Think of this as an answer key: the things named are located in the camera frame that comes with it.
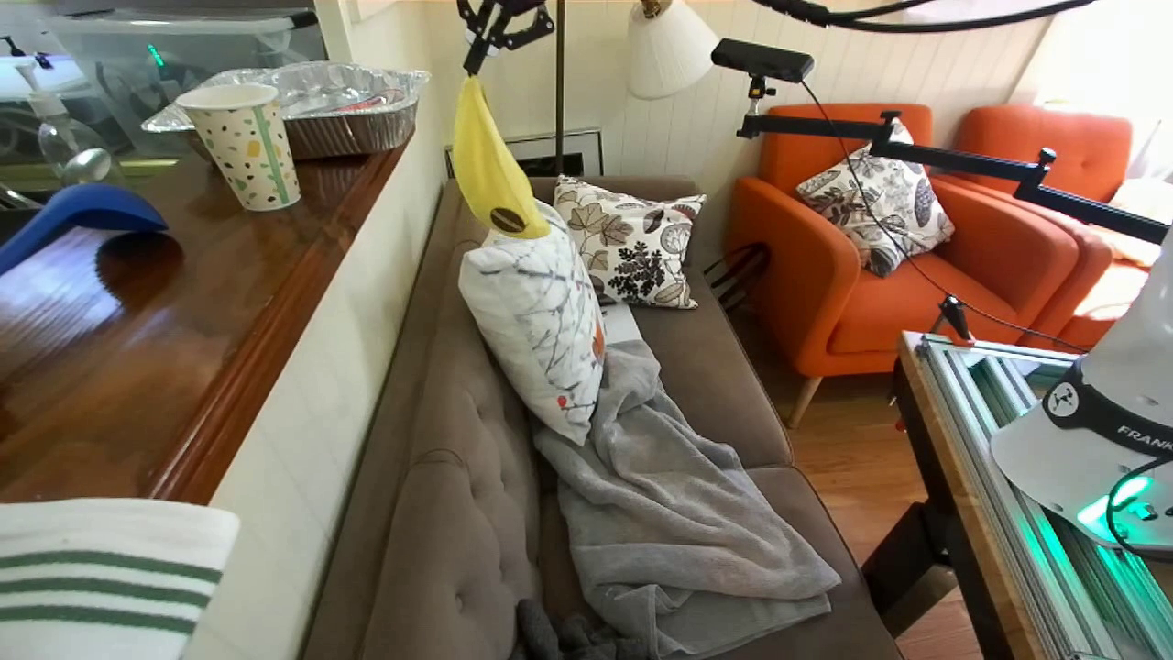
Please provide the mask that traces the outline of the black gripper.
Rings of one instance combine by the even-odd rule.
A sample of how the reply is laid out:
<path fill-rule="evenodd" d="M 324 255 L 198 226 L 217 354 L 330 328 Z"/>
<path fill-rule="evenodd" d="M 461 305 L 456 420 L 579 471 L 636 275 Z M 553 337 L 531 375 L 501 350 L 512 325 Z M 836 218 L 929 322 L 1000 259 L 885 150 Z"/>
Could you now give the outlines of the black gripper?
<path fill-rule="evenodd" d="M 553 33 L 548 0 L 460 0 L 460 18 L 471 29 L 461 68 L 482 72 L 493 50 L 516 50 Z"/>

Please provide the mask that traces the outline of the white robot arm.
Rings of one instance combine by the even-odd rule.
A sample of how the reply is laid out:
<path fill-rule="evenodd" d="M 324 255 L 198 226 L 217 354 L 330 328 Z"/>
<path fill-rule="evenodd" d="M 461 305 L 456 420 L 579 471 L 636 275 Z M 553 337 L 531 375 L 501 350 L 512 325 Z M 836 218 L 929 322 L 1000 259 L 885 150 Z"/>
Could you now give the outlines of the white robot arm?
<path fill-rule="evenodd" d="M 461 60 L 461 89 L 456 108 L 456 181 L 488 226 L 521 239 L 542 239 L 548 218 L 512 150 L 499 135 L 482 89 L 482 64 L 493 50 L 516 50 L 556 33 L 548 0 L 456 0 L 471 29 Z M 829 135 L 853 138 L 873 156 L 961 167 L 974 177 L 1012 181 L 1018 203 L 1034 203 L 1073 218 L 1134 234 L 1140 243 L 1168 243 L 1168 226 L 1126 209 L 1053 190 L 1045 184 L 1053 155 L 1039 161 L 979 156 L 895 138 L 895 108 L 876 122 L 749 113 L 742 135 Z M 1168 259 L 1140 291 L 1122 325 L 1066 366 L 1040 402 L 992 438 L 1000 471 L 1039 507 L 1066 515 L 1089 540 L 1134 555 L 1165 555 L 1173 528 L 1157 520 L 1157 497 L 1168 490 L 1173 463 L 1173 375 L 1168 375 Z"/>

